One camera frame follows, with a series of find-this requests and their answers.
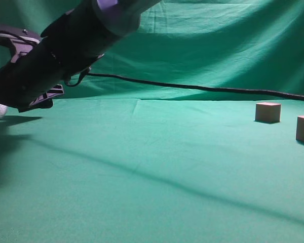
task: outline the green cloth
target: green cloth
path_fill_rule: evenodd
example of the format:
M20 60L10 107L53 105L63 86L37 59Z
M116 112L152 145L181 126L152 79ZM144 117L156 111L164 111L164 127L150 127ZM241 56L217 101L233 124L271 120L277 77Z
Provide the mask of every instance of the green cloth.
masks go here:
M304 242L304 102L57 100L0 121L2 242Z
M0 0L0 23L41 33L80 0ZM0 50L0 64L7 61ZM212 87L304 94L304 0L165 0L92 72ZM65 98L245 100L268 97L91 78Z
M79 2L0 0L0 23L41 33ZM92 72L304 94L304 0L162 1ZM269 125L251 100L273 97L65 90L0 121L0 243L304 242L304 102Z

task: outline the cable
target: cable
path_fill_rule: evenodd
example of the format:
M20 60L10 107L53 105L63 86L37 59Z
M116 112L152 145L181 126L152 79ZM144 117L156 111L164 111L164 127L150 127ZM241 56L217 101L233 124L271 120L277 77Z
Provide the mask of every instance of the cable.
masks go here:
M29 40L26 40L25 38L23 38L23 37L21 37L21 36L19 36L19 35L17 35L17 34L11 33L11 32L9 32L9 31L0 30L0 34L8 34L8 35L11 35L11 36L13 36L14 38L17 38L17 39L19 39L19 40L25 42L26 44L29 44L29 45L31 45L31 46L33 46L33 47L36 46L35 43L33 43L33 42L29 41Z
M278 92L278 91L273 91L273 90L213 88L213 87L205 87L205 86L197 86L197 85L167 84L167 83L152 82L152 81L147 81L147 80L123 77L123 76L115 75L115 74L104 74L104 73L88 73L87 75L97 76L97 77L112 77L112 78L118 78L118 79L130 81L130 82L134 82L134 83L155 85L155 86L161 86L161 87L202 90L202 91L210 91L210 92L227 92L227 93L248 94L248 95L270 95L270 96L275 96L275 97L280 97L280 98L304 101L304 95L283 93L283 92Z

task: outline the green tablecloth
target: green tablecloth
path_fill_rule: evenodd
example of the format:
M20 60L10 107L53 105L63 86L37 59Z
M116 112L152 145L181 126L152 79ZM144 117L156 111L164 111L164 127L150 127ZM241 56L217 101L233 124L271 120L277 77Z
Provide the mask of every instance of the green tablecloth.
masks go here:
M60 99L0 121L0 242L304 242L304 102Z

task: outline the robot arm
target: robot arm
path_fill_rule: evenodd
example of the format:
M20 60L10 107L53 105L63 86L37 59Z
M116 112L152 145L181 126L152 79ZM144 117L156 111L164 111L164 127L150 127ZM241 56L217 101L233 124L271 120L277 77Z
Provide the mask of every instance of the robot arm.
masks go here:
M84 78L90 66L123 37L135 32L140 15L160 0L83 0L39 37L0 24L0 45L12 59L0 69L0 104L20 112L50 108L63 94L63 80Z

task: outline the green backdrop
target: green backdrop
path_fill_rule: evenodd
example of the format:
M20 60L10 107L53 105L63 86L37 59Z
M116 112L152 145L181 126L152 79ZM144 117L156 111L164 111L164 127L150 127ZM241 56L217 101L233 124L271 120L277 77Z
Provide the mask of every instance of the green backdrop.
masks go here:
M0 0L0 23L40 33L80 1ZM0 49L0 65L3 58ZM93 72L178 84L304 94L304 0L164 0ZM86 78L65 98L254 99Z
M0 0L0 23L39 33L79 1ZM304 94L304 0L162 1L93 72ZM0 243L304 243L304 102L269 125L247 99L272 97L66 91L0 120Z

